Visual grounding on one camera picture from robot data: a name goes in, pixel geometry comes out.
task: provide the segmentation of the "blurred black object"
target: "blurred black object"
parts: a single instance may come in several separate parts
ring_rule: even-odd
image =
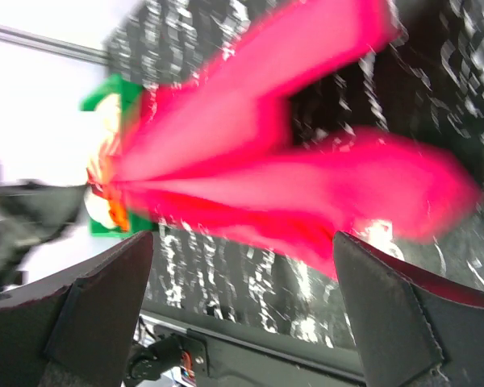
[[[484,293],[350,235],[335,260],[370,387],[484,386]]]
[[[77,221],[85,189],[34,181],[0,186],[0,291],[18,282],[16,269],[30,250]]]
[[[0,387],[118,387],[152,261],[152,236],[0,293]]]

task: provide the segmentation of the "green box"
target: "green box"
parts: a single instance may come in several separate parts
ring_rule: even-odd
[[[135,102],[143,91],[143,87],[122,79],[119,74],[113,74],[108,77],[95,91],[93,91],[82,103],[81,111],[95,111],[97,105],[110,94],[120,95],[120,108],[122,123],[128,119],[127,114],[135,113],[133,110],[137,107]],[[142,230],[152,230],[154,223],[137,214],[129,212],[129,225],[131,230],[123,232],[120,227],[113,230],[105,228],[102,224],[90,220],[90,233],[93,236],[106,237],[127,237]]]

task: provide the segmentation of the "red fabric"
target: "red fabric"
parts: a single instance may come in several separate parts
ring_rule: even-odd
[[[392,38],[384,0],[308,0],[252,30],[199,82],[163,89],[115,158],[127,204],[272,248],[336,277],[332,236],[373,220],[428,240],[480,192],[443,153],[372,129],[290,150],[286,97]]]

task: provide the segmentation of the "black marble table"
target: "black marble table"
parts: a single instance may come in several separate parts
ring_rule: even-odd
[[[112,35],[110,71],[148,88],[183,81],[280,3],[147,0]],[[341,128],[377,126],[449,150],[484,191],[484,0],[441,1],[383,52],[290,99],[297,146],[309,147]],[[270,251],[159,228],[147,305],[353,348],[334,281]],[[393,232],[386,249],[484,291],[484,204],[433,243],[417,245]]]

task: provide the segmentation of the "metal rod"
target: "metal rod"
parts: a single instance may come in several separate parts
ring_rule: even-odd
[[[62,40],[50,39],[4,26],[0,26],[0,41],[97,65],[107,65],[108,61],[105,51],[71,44]]]

